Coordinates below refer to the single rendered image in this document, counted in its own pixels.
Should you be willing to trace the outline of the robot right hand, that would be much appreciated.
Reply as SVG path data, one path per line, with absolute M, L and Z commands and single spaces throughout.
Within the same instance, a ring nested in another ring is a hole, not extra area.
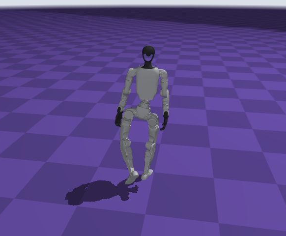
M 167 111 L 164 112 L 163 117 L 164 117 L 164 123 L 163 123 L 162 125 L 164 125 L 164 126 L 163 126 L 163 128 L 160 128 L 160 130 L 164 130 L 165 127 L 166 127 L 166 124 L 167 124 L 167 122 L 168 122 L 168 117 L 169 117 L 169 116 L 168 116 L 168 112 L 167 112 Z

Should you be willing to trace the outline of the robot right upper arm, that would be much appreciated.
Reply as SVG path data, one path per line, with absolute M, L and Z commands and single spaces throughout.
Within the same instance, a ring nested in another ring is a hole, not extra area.
M 167 88 L 168 88 L 168 75 L 167 72 L 163 69 L 158 69 L 159 70 L 159 77 L 161 77 L 161 91 L 160 95 L 162 97 L 167 97 Z

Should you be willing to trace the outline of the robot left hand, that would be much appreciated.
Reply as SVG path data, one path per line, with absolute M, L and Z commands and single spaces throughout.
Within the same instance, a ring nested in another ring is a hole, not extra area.
M 116 117 L 115 117 L 115 124 L 116 124 L 116 126 L 119 126 L 119 127 L 121 127 L 120 125 L 120 122 L 121 122 L 121 119 L 122 119 L 122 113 L 123 112 L 121 112 L 120 111 L 121 110 L 121 108 L 120 107 L 118 107 L 118 110 L 117 110 L 117 115 L 116 115 Z

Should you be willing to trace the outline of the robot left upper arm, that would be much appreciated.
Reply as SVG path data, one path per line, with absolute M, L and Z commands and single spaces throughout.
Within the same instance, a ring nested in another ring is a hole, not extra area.
M 125 79 L 125 88 L 124 88 L 124 92 L 123 94 L 127 94 L 129 95 L 131 93 L 131 84 L 132 84 L 132 81 L 133 81 L 133 78 L 135 75 L 136 75 L 136 71 L 137 71 L 137 68 L 130 68 L 127 72 L 127 75 L 126 75 L 126 79 Z

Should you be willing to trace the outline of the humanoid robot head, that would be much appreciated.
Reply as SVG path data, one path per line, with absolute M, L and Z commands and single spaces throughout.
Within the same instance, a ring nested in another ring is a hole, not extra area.
M 148 57 L 153 54 L 152 56 L 152 59 L 150 61 L 146 61 L 144 59 L 144 54 L 146 54 Z M 145 61 L 144 62 L 144 66 L 142 66 L 141 68 L 144 68 L 144 69 L 153 69 L 154 67 L 151 65 L 151 61 L 153 60 L 154 58 L 154 54 L 155 54 L 155 50 L 152 46 L 145 46 L 142 50 L 142 55 L 143 55 L 143 60 Z

